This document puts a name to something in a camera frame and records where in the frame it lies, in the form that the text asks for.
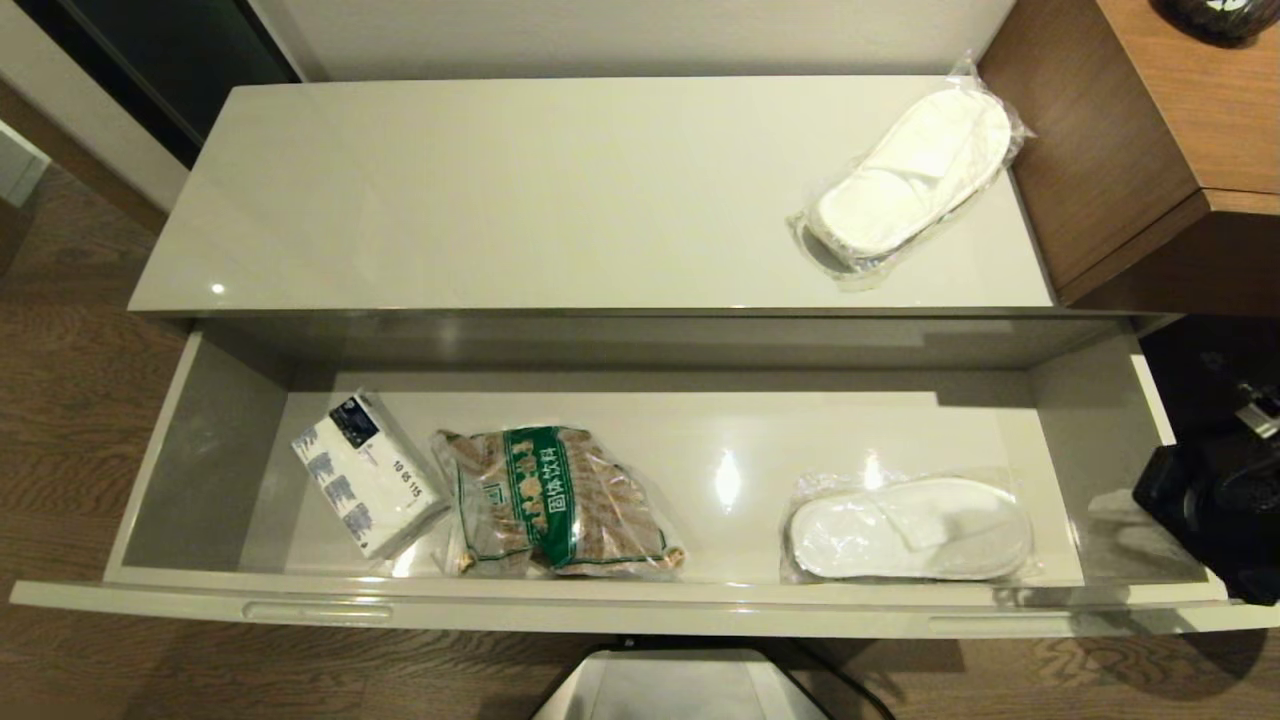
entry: wooden floor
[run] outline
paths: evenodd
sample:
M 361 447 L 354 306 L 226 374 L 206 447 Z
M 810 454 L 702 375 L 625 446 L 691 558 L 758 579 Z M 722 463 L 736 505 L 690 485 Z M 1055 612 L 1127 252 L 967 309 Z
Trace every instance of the wooden floor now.
M 0 281 L 0 597 L 96 580 L 182 338 L 124 314 L 154 238 L 52 169 Z M 527 717 L 611 638 L 154 620 L 0 602 L 0 717 Z M 837 717 L 873 717 L 783 643 Z M 1280 633 L 819 643 L 899 717 L 1280 717 Z

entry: white slipper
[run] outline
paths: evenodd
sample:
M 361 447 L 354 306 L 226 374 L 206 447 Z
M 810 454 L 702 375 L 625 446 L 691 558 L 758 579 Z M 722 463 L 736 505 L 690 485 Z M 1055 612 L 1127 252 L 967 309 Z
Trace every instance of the white slipper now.
M 884 256 L 991 183 L 1012 141 L 1009 113 L 993 95 L 934 92 L 911 105 L 804 220 L 846 263 Z
M 987 580 L 1032 552 L 1030 521 L 1011 495 L 954 477 L 812 500 L 788 533 L 796 562 L 820 578 Z

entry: wooden furniture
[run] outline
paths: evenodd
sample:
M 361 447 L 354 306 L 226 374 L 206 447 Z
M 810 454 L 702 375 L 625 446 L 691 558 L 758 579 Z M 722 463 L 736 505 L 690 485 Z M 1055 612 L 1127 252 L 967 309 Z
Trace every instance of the wooden furniture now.
M 131 301 L 197 324 L 104 582 L 19 582 L 14 602 L 739 635 L 1280 625 L 1190 559 L 1133 547 L 1149 519 L 1098 516 L 1172 438 L 1125 324 L 1050 304 L 1007 177 L 872 291 L 841 291 L 795 247 L 783 219 L 814 178 L 942 85 L 236 91 Z M 439 428 L 590 428 L 664 498 L 680 582 L 442 577 L 438 533 L 370 565 L 289 447 L 357 387 L 420 447 Z M 1036 573 L 782 582 L 796 479 L 881 468 L 1015 474 Z
M 1139 0 L 1024 0 L 982 60 L 1073 307 L 1280 314 L 1280 28 L 1221 49 Z

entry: open drawer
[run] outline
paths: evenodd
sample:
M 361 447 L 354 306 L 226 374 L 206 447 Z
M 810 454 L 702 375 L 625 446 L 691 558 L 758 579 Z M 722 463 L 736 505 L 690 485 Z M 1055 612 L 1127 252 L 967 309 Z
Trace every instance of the open drawer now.
M 430 536 L 370 565 L 289 441 L 358 387 L 407 438 L 589 428 L 682 538 L 678 582 L 440 577 Z M 101 584 L 13 602 L 301 624 L 823 637 L 1174 633 L 1280 624 L 1100 511 L 1172 442 L 1137 343 L 1100 318 L 332 314 L 191 334 Z M 1019 582 L 780 582 L 797 477 L 1009 468 Z

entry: drawer handle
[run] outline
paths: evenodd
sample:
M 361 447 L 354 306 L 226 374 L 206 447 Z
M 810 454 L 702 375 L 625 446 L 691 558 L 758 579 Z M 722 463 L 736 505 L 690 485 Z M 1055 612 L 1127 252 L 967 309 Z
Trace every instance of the drawer handle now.
M 1078 634 L 1069 614 L 1021 618 L 942 615 L 929 619 L 929 632 L 951 638 L 1042 638 Z
M 381 625 L 392 619 L 392 609 L 362 602 L 247 602 L 242 615 L 260 623 Z

